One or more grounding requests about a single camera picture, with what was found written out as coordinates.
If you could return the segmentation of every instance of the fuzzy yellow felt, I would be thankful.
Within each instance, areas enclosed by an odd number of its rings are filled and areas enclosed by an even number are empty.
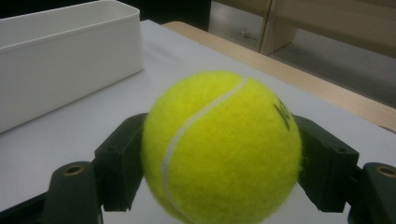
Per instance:
[[[298,127],[259,81],[227,71],[180,80],[150,110],[141,159],[158,202],[191,224],[250,224],[285,201],[300,171]]]

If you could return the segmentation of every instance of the white plastic container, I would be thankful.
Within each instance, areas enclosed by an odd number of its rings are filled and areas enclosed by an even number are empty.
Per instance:
[[[0,20],[0,132],[142,70],[139,13],[105,0]]]

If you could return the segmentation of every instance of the white table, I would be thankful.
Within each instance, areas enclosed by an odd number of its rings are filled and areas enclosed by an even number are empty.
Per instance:
[[[204,70],[231,70],[273,89],[296,115],[312,119],[361,154],[359,165],[396,165],[396,135],[325,103],[151,21],[142,23],[145,69],[70,105],[0,133],[0,211],[47,191],[50,176],[72,161],[91,161],[97,147],[128,117],[149,112],[155,99],[182,77]],[[344,214],[323,214],[296,186],[282,208],[263,223],[347,223]],[[104,213],[105,223],[179,223],[152,198],[145,183],[132,211]]]

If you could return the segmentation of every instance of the white seam on tennis ball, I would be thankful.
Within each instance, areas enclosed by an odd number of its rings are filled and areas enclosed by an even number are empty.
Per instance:
[[[242,80],[233,87],[231,90],[225,92],[212,102],[210,104],[206,105],[203,107],[201,110],[199,110],[197,113],[193,114],[187,121],[177,130],[176,134],[172,138],[172,140],[169,142],[169,145],[165,151],[165,155],[163,156],[163,161],[162,161],[162,172],[163,172],[163,190],[165,191],[166,197],[169,200],[169,203],[181,214],[183,215],[186,219],[190,220],[186,214],[184,214],[182,211],[179,211],[175,203],[172,199],[172,196],[170,194],[167,180],[168,180],[168,171],[169,171],[169,161],[172,159],[173,154],[175,153],[177,143],[180,140],[180,138],[183,136],[183,134],[190,128],[192,124],[194,124],[199,118],[203,117],[207,112],[212,110],[215,106],[223,103],[224,101],[228,100],[230,97],[232,97],[234,94],[236,94],[239,90],[241,90],[245,84],[247,83],[248,79],[247,78],[242,78]]]

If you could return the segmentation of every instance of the gray floor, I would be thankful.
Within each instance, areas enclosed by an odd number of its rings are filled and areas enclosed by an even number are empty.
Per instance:
[[[209,32],[257,50],[262,18],[212,2]],[[270,57],[396,108],[396,59],[298,30]]]

